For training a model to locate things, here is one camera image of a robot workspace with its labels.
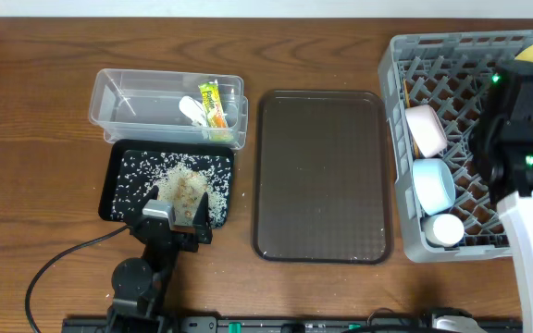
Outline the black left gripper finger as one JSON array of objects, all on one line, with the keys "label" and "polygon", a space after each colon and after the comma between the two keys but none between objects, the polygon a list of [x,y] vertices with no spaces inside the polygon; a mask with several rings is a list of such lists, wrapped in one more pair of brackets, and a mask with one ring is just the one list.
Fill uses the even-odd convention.
[{"label": "black left gripper finger", "polygon": [[151,214],[156,209],[157,195],[159,189],[157,186],[153,186],[142,199],[142,213]]},{"label": "black left gripper finger", "polygon": [[204,192],[198,204],[192,225],[196,230],[210,230],[208,193]]}]

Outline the rice food waste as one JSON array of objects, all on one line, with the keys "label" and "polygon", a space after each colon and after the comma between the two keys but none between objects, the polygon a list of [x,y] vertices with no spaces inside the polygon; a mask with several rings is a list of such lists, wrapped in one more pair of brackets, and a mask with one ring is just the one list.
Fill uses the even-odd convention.
[{"label": "rice food waste", "polygon": [[204,192],[212,228],[227,220],[233,160],[228,156],[128,150],[118,164],[109,218],[120,221],[157,186],[157,199],[171,203],[178,226],[190,226]]}]

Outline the green snack wrapper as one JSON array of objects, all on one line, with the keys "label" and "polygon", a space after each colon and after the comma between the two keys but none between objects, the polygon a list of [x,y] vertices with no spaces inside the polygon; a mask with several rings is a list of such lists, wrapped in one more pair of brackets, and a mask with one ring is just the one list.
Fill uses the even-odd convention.
[{"label": "green snack wrapper", "polygon": [[221,104],[217,80],[211,80],[200,84],[199,90],[202,95],[202,105],[205,111],[205,119],[208,127],[215,129],[215,131],[210,134],[211,140],[216,142],[231,141],[233,137],[228,131],[229,125]]}]

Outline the light blue bowl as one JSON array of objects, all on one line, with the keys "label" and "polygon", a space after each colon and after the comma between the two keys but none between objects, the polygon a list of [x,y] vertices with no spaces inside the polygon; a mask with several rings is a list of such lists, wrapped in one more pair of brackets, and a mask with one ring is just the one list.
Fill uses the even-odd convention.
[{"label": "light blue bowl", "polygon": [[416,197],[427,215],[436,215],[454,205],[454,180],[451,170],[441,159],[415,160],[412,176]]}]

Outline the wooden chopstick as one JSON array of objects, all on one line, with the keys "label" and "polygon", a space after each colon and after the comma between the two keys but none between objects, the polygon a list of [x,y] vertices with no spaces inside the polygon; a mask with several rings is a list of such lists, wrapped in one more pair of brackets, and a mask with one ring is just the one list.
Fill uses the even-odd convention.
[{"label": "wooden chopstick", "polygon": [[[403,79],[403,89],[404,89],[404,99],[405,99],[406,109],[409,109],[411,108],[411,99],[410,99],[408,84],[407,84],[406,79]],[[419,151],[418,145],[415,142],[415,138],[412,134],[412,131],[410,132],[410,137],[411,137],[414,159],[418,159],[420,158],[420,151]]]}]

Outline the pink bowl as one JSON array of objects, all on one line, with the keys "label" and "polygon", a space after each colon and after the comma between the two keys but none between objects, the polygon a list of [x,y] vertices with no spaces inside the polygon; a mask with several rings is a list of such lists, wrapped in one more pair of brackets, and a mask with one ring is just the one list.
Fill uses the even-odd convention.
[{"label": "pink bowl", "polygon": [[431,106],[419,105],[407,108],[405,116],[415,144],[425,158],[433,157],[447,147],[447,136],[437,113]]}]

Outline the white cup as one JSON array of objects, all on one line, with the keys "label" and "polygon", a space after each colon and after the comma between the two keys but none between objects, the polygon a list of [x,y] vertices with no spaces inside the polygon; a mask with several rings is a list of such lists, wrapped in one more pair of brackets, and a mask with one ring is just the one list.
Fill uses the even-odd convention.
[{"label": "white cup", "polygon": [[425,218],[422,230],[429,243],[441,247],[456,245],[465,234],[463,222],[452,214],[438,214]]}]

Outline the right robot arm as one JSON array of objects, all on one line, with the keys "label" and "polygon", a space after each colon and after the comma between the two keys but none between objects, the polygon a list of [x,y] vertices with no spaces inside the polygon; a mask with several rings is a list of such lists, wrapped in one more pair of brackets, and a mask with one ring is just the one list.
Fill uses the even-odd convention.
[{"label": "right robot arm", "polygon": [[501,63],[469,138],[512,251],[523,329],[533,332],[533,63]]}]

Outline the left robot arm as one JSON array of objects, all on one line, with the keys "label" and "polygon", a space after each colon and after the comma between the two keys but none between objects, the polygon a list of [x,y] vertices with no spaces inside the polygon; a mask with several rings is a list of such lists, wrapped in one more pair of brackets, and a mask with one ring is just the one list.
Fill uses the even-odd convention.
[{"label": "left robot arm", "polygon": [[209,200],[200,197],[192,232],[177,231],[171,203],[157,199],[153,187],[124,217],[130,235],[144,245],[143,254],[121,262],[113,271],[112,305],[104,331],[108,333],[168,333],[180,330],[180,321],[164,311],[167,287],[181,252],[195,253],[212,242]]}]

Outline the black waste tray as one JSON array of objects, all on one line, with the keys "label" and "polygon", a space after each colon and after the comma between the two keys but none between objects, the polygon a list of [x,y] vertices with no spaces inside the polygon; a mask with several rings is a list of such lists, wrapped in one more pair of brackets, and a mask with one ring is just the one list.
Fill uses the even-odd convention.
[{"label": "black waste tray", "polygon": [[208,195],[209,224],[222,228],[229,211],[234,153],[189,143],[120,140],[111,151],[98,214],[122,221],[153,188],[174,205],[176,224],[189,227],[201,197]]}]

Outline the clear plastic waste bin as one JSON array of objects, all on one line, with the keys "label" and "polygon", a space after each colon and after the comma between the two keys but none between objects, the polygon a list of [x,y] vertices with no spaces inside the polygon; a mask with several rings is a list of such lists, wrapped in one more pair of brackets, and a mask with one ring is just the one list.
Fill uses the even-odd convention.
[{"label": "clear plastic waste bin", "polygon": [[[210,81],[218,87],[224,129],[203,126],[182,112],[202,104],[199,86]],[[248,100],[243,79],[235,75],[105,68],[94,82],[89,120],[111,143],[132,139],[240,150],[246,142]]]}]

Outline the grey dishwasher rack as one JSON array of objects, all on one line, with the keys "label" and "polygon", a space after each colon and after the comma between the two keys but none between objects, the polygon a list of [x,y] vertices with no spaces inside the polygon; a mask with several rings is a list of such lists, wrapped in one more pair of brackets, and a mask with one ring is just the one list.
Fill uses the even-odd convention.
[{"label": "grey dishwasher rack", "polygon": [[[391,39],[378,74],[390,126],[397,178],[395,194],[406,256],[416,263],[489,260],[511,254],[506,233],[477,173],[469,146],[496,68],[533,44],[533,30],[398,35]],[[415,194],[414,159],[405,116],[403,79],[411,107],[429,105],[447,136],[436,155],[451,170],[456,198],[449,213],[464,224],[452,247],[429,243],[422,230],[428,215]]]}]

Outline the dark brown serving tray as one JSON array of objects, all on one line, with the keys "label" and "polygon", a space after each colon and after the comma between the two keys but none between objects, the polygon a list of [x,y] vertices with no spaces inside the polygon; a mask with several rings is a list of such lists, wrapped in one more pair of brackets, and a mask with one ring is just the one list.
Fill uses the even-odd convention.
[{"label": "dark brown serving tray", "polygon": [[378,265],[393,249],[384,105],[367,91],[272,91],[257,116],[252,245],[265,260]]}]

